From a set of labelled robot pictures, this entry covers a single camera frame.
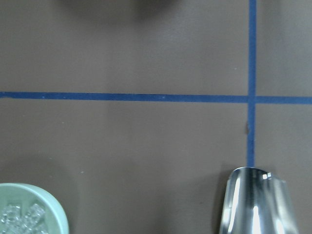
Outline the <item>clear ice cube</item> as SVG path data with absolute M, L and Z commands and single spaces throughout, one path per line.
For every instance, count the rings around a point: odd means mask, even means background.
M 1 234 L 48 234 L 45 208 L 37 203 L 22 214 L 20 204 L 7 204 L 0 212 Z

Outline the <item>metal ice scoop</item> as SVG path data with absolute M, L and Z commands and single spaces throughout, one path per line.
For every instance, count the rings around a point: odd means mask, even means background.
M 228 178 L 221 234 L 297 234 L 286 181 L 256 167 L 240 167 Z

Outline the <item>green bowl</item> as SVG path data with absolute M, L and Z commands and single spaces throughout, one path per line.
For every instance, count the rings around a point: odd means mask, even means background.
M 69 223 L 61 204 L 46 190 L 25 183 L 2 183 L 0 185 L 0 211 L 7 204 L 20 204 L 22 214 L 32 204 L 45 208 L 45 223 L 49 234 L 68 234 Z

